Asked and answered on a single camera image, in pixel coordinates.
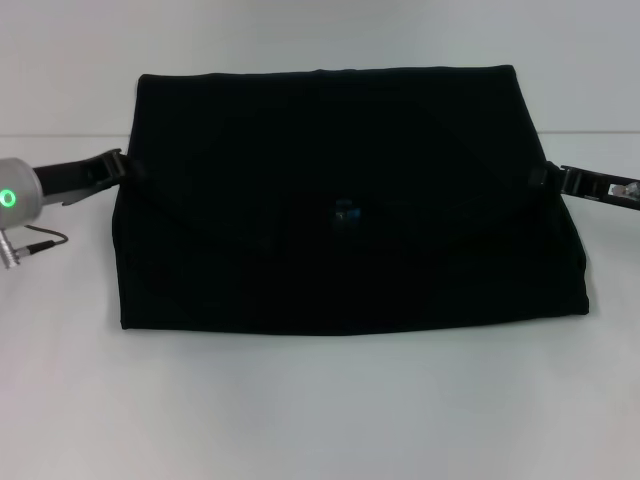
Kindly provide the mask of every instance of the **white background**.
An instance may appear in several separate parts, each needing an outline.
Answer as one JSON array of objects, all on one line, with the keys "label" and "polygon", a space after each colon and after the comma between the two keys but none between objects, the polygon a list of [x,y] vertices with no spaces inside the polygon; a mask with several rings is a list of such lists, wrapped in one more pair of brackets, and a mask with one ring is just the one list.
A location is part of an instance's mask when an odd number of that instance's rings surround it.
[{"label": "white background", "polygon": [[[3,0],[0,157],[126,148],[142,73],[510,63],[550,160],[640,177],[639,14],[631,0]],[[278,338],[120,330],[114,196],[48,208],[38,224],[71,242],[0,275],[3,480],[640,477],[640,214],[567,199],[587,317]]]}]

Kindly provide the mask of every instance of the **green led ring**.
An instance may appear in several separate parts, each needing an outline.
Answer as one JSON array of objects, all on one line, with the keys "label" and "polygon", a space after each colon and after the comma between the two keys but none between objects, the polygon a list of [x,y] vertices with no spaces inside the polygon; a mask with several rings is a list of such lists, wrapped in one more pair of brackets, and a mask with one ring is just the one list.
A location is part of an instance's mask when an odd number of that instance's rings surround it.
[{"label": "green led ring", "polygon": [[0,192],[0,205],[11,208],[16,204],[16,194],[11,190],[5,189]]}]

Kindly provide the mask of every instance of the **white wall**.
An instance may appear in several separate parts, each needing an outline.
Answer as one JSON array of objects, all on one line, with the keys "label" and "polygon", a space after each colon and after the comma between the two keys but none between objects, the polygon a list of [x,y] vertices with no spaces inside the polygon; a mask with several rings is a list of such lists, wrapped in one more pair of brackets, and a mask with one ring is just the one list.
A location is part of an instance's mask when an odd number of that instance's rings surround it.
[{"label": "white wall", "polygon": [[[640,177],[627,0],[3,0],[0,157],[126,148],[142,73],[511,63],[556,164]],[[606,134],[567,132],[607,131]],[[585,318],[359,338],[119,329],[115,192],[0,275],[0,478],[635,480],[640,216],[568,199]],[[12,230],[16,244],[40,239]]]}]

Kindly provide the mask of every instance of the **cable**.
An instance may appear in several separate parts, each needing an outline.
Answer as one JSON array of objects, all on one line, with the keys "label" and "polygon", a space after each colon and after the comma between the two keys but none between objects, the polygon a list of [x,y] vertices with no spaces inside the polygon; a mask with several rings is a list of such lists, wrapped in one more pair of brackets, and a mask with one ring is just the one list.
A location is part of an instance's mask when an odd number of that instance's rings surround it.
[{"label": "cable", "polygon": [[53,242],[54,245],[62,245],[63,243],[67,243],[69,241],[69,237],[67,237],[64,233],[56,232],[54,230],[49,230],[47,228],[42,228],[42,227],[34,227],[33,225],[25,225],[24,228],[28,228],[29,230],[33,230],[35,232],[48,233],[49,235],[60,237],[62,240]]},{"label": "cable", "polygon": [[43,250],[48,250],[49,248],[53,248],[57,245],[62,245],[63,243],[67,243],[69,241],[69,237],[67,237],[64,233],[56,232],[55,230],[49,230],[47,228],[34,227],[33,225],[25,225],[25,228],[29,230],[33,230],[35,232],[46,233],[48,235],[54,235],[56,237],[60,237],[62,240],[54,241],[47,240],[45,242],[34,243],[32,245],[27,245],[26,247],[19,248],[16,250],[16,254],[19,258],[24,258],[29,255],[35,255],[38,252],[42,252]]}]

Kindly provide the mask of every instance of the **black pouch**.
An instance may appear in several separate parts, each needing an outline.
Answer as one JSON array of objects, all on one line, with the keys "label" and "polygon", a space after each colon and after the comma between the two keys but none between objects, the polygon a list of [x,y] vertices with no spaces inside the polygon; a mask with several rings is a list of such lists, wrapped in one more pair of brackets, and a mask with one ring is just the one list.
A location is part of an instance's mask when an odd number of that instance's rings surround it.
[{"label": "black pouch", "polygon": [[138,84],[123,328],[345,335],[588,313],[512,67]]}]

